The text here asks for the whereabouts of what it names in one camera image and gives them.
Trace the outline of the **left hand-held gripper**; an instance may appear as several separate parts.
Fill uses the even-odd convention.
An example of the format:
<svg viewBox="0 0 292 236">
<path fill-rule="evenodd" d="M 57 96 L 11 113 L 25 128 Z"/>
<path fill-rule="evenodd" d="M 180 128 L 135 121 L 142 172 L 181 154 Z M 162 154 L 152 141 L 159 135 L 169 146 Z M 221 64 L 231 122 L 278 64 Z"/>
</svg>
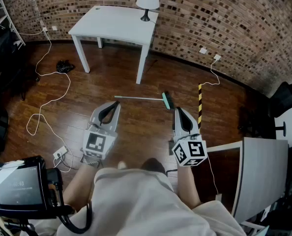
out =
<svg viewBox="0 0 292 236">
<path fill-rule="evenodd" d="M 106 159 L 117 138 L 116 127 L 120 114 L 119 101 L 112 101 L 97 107 L 91 117 L 91 125 L 84 131 L 83 153 L 95 159 Z"/>
</svg>

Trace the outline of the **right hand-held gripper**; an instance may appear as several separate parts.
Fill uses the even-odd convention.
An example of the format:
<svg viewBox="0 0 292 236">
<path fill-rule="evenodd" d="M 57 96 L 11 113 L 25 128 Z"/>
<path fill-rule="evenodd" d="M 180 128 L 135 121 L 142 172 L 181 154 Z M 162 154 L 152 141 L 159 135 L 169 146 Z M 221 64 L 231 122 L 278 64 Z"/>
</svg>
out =
<svg viewBox="0 0 292 236">
<path fill-rule="evenodd" d="M 198 166 L 207 159 L 206 142 L 194 117 L 181 107 L 175 108 L 174 137 L 171 152 L 181 167 Z"/>
</svg>

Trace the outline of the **teal broom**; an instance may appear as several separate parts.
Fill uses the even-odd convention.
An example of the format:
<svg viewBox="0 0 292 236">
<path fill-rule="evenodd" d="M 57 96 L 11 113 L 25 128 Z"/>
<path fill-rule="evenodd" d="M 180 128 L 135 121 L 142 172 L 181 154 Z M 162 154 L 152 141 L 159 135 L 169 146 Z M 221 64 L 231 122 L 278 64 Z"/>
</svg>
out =
<svg viewBox="0 0 292 236">
<path fill-rule="evenodd" d="M 125 99 L 138 99 L 138 100 L 152 100 L 152 101 L 162 101 L 167 110 L 174 109 L 174 103 L 171 95 L 168 91 L 161 94 L 161 98 L 149 98 L 149 97 L 131 97 L 131 96 L 120 96 L 115 95 L 114 98 L 125 98 Z"/>
</svg>

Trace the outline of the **person's left forearm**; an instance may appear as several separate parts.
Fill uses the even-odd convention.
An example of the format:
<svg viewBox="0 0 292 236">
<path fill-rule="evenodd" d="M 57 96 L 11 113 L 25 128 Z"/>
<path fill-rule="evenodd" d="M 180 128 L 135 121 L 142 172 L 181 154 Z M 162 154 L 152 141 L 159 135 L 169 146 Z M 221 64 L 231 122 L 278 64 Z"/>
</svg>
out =
<svg viewBox="0 0 292 236">
<path fill-rule="evenodd" d="M 85 207 L 91 199 L 94 177 L 97 172 L 97 168 L 83 164 L 63 193 L 64 203 L 76 211 Z"/>
</svg>

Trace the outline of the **person's right forearm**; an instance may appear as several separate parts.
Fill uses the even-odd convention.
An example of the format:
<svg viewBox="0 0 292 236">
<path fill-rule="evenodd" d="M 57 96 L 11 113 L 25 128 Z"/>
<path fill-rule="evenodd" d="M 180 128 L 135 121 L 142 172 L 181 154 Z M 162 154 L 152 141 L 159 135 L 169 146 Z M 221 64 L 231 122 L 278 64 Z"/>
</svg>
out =
<svg viewBox="0 0 292 236">
<path fill-rule="evenodd" d="M 202 204 L 195 185 L 190 167 L 177 167 L 177 190 L 179 198 L 190 208 L 194 209 Z"/>
</svg>

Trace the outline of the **yellow black hazard tape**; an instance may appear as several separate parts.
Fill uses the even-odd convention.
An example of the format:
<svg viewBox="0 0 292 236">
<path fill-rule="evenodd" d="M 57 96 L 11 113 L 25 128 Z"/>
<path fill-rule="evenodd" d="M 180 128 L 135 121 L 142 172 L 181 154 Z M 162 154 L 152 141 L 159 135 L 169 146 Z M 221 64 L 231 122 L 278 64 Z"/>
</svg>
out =
<svg viewBox="0 0 292 236">
<path fill-rule="evenodd" d="M 198 129 L 201 133 L 201 124 L 202 124 L 202 84 L 198 85 L 199 90 L 199 115 L 198 115 Z"/>
</svg>

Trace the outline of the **white power strip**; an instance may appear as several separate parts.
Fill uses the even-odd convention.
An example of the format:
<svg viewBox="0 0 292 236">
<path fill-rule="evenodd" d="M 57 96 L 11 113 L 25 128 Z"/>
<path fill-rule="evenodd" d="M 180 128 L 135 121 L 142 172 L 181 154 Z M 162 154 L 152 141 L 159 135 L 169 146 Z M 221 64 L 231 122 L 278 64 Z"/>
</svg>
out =
<svg viewBox="0 0 292 236">
<path fill-rule="evenodd" d="M 66 153 L 68 153 L 68 149 L 66 146 L 62 146 L 60 149 L 58 149 L 54 154 L 53 157 L 55 160 L 59 160 L 62 158 Z"/>
</svg>

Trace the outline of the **black plastic bag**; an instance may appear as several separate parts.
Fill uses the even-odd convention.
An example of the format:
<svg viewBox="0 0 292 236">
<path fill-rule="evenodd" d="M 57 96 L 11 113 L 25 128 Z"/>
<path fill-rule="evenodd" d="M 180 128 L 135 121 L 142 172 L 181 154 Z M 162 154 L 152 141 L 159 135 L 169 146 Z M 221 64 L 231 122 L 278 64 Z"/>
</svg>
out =
<svg viewBox="0 0 292 236">
<path fill-rule="evenodd" d="M 69 60 L 60 60 L 57 62 L 56 69 L 59 73 L 68 73 L 73 70 L 75 65 L 71 64 Z"/>
</svg>

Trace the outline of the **person's beige shirt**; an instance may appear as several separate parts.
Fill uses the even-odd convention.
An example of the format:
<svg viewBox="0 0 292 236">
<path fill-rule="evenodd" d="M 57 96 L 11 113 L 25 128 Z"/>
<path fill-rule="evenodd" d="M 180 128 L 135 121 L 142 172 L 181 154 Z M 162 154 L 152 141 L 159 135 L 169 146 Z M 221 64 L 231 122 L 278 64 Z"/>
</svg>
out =
<svg viewBox="0 0 292 236">
<path fill-rule="evenodd" d="M 246 236 L 219 201 L 189 208 L 163 173 L 104 168 L 96 173 L 91 227 L 78 235 L 58 219 L 32 220 L 39 236 Z"/>
</svg>

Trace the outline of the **white square table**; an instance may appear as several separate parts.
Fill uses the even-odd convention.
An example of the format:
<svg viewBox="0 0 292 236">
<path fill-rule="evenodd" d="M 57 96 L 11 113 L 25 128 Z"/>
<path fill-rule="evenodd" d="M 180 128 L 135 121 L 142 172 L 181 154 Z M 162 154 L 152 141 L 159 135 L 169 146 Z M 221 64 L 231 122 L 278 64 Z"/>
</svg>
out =
<svg viewBox="0 0 292 236">
<path fill-rule="evenodd" d="M 69 31 L 84 71 L 89 73 L 90 68 L 81 45 L 81 37 L 96 37 L 99 48 L 102 48 L 104 38 L 134 43 L 142 47 L 136 78 L 136 83 L 140 84 L 159 14 L 149 12 L 149 22 L 141 21 L 143 15 L 143 10 L 129 7 L 92 7 Z"/>
</svg>

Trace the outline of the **black office chair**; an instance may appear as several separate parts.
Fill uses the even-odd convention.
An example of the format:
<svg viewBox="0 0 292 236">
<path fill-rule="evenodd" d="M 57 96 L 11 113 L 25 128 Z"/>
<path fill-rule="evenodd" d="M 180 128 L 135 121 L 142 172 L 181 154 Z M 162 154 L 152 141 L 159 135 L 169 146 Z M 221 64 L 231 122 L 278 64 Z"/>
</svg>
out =
<svg viewBox="0 0 292 236">
<path fill-rule="evenodd" d="M 0 94 L 19 94 L 24 101 L 30 83 L 40 79 L 26 60 L 26 49 L 14 42 L 15 34 L 9 28 L 0 30 Z"/>
<path fill-rule="evenodd" d="M 255 109 L 240 108 L 240 120 L 237 127 L 244 136 L 252 138 L 276 139 L 276 132 L 287 134 L 286 123 L 280 126 L 275 119 L 292 108 L 292 83 L 283 82 L 276 92 L 267 99 L 263 99 Z"/>
</svg>

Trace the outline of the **black screen device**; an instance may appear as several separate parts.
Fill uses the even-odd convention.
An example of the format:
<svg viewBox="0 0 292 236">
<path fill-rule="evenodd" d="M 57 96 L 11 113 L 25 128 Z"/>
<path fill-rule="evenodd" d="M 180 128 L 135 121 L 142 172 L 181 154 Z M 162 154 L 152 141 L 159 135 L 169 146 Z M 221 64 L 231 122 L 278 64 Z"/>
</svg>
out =
<svg viewBox="0 0 292 236">
<path fill-rule="evenodd" d="M 41 156 L 0 163 L 0 215 L 16 218 L 48 209 L 45 161 Z"/>
</svg>

